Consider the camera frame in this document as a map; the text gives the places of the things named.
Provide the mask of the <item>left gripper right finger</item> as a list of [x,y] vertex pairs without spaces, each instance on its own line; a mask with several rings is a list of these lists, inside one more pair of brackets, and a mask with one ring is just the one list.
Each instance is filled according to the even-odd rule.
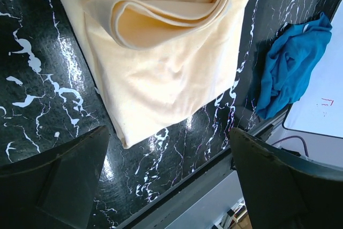
[[239,128],[229,141],[253,228],[342,228],[342,168],[277,149]]

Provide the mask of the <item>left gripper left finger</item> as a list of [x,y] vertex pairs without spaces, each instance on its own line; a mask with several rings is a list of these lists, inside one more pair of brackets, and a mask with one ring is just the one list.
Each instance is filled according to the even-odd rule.
[[108,143],[102,125],[1,166],[1,228],[86,228]]

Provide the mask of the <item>peach t shirt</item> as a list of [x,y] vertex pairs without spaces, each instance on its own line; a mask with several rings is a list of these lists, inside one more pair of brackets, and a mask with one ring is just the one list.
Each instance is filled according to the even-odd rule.
[[61,0],[128,149],[235,80],[249,0]]

